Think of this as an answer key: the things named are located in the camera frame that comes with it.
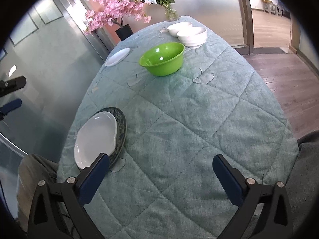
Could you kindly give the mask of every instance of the white bowl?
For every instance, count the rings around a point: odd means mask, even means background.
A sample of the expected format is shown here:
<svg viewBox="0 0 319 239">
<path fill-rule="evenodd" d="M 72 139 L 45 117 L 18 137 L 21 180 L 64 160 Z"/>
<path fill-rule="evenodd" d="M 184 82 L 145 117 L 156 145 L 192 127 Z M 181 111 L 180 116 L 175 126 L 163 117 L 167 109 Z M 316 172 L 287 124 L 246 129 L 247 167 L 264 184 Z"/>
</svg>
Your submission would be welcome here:
<svg viewBox="0 0 319 239">
<path fill-rule="evenodd" d="M 90 166 L 100 153 L 110 156 L 116 146 L 117 123 L 110 112 L 99 112 L 79 130 L 74 159 L 80 169 Z"/>
<path fill-rule="evenodd" d="M 195 47 L 195 46 L 203 45 L 206 41 L 207 41 L 207 38 L 203 40 L 199 40 L 197 42 L 182 42 L 182 43 L 187 47 Z"/>
<path fill-rule="evenodd" d="M 191 49 L 197 49 L 197 48 L 200 48 L 202 45 L 203 45 L 203 44 L 201 44 L 201 45 L 199 45 L 199 46 L 194 46 L 194 47 L 188 46 L 188 47 L 191 48 Z"/>
<path fill-rule="evenodd" d="M 183 29 L 177 36 L 182 42 L 195 43 L 207 38 L 207 29 L 202 27 Z"/>
<path fill-rule="evenodd" d="M 176 23 L 167 28 L 168 32 L 173 36 L 177 37 L 177 33 L 183 29 L 192 28 L 193 24 L 191 22 Z"/>
</svg>

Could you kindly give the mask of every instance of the gray pants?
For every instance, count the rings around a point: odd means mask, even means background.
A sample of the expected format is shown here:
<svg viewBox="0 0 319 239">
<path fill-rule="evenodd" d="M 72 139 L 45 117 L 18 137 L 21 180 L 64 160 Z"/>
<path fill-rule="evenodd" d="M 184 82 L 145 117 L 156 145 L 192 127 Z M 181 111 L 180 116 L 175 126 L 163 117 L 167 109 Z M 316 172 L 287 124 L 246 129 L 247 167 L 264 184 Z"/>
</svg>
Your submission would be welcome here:
<svg viewBox="0 0 319 239">
<path fill-rule="evenodd" d="M 319 180 L 319 131 L 312 132 L 298 140 L 300 154 L 286 184 L 291 204 L 294 230 L 305 220 L 318 196 Z M 23 230 L 27 231 L 28 217 L 33 195 L 40 180 L 56 182 L 58 164 L 41 156 L 25 157 L 19 166 L 18 179 L 18 219 Z M 258 220 L 254 216 L 245 238 L 249 237 Z"/>
<path fill-rule="evenodd" d="M 56 183 L 58 164 L 42 156 L 28 155 L 24 157 L 18 169 L 18 221 L 27 232 L 28 219 L 35 189 L 40 180 Z"/>
</svg>

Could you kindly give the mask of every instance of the glass vase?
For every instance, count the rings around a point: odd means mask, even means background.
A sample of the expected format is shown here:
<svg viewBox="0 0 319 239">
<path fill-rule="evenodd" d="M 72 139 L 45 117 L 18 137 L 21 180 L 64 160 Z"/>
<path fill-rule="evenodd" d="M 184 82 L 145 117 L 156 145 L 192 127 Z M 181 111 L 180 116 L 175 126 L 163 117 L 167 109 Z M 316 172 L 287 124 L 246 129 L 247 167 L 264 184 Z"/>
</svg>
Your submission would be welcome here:
<svg viewBox="0 0 319 239">
<path fill-rule="evenodd" d="M 169 22 L 174 22 L 179 20 L 179 16 L 176 12 L 176 10 L 174 10 L 171 5 L 165 6 L 165 10 L 166 10 L 166 19 Z"/>
</svg>

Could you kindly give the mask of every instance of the stacked white bowls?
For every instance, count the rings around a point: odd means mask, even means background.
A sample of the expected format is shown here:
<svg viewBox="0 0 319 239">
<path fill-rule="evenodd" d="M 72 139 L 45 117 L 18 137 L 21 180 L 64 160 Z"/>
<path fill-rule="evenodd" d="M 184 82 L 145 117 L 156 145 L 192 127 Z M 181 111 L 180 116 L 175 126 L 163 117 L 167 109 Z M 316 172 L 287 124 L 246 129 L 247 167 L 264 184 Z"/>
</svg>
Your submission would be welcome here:
<svg viewBox="0 0 319 239">
<path fill-rule="evenodd" d="M 187 28 L 177 33 L 179 40 L 189 48 L 199 48 L 207 41 L 207 29 L 202 27 Z"/>
<path fill-rule="evenodd" d="M 168 32 L 173 36 L 177 37 L 177 34 L 184 29 L 192 28 L 193 24 L 191 22 L 182 22 L 182 23 L 176 23 L 167 28 Z"/>
</svg>

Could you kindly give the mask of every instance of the light blue tablecloth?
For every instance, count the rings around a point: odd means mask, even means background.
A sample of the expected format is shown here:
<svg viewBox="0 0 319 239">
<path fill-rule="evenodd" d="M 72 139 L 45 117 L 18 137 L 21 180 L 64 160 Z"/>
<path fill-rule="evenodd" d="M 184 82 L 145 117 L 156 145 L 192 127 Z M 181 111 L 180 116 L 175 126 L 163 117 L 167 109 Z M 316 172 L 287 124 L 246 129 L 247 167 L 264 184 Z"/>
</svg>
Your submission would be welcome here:
<svg viewBox="0 0 319 239">
<path fill-rule="evenodd" d="M 190 17 L 194 26 L 203 26 Z M 87 90 L 59 163 L 59 181 L 79 173 L 73 157 L 77 131 L 98 110 L 119 107 L 127 118 L 120 155 L 86 210 L 106 238 L 215 238 L 236 211 L 212 170 L 216 154 L 259 183 L 286 181 L 299 153 L 277 100 L 251 65 L 208 30 L 201 48 L 186 49 L 182 68 L 155 77 L 138 64 L 151 47 L 178 39 L 147 27 L 112 54 L 128 57 L 102 67 Z M 214 74 L 208 84 L 193 82 Z"/>
</svg>

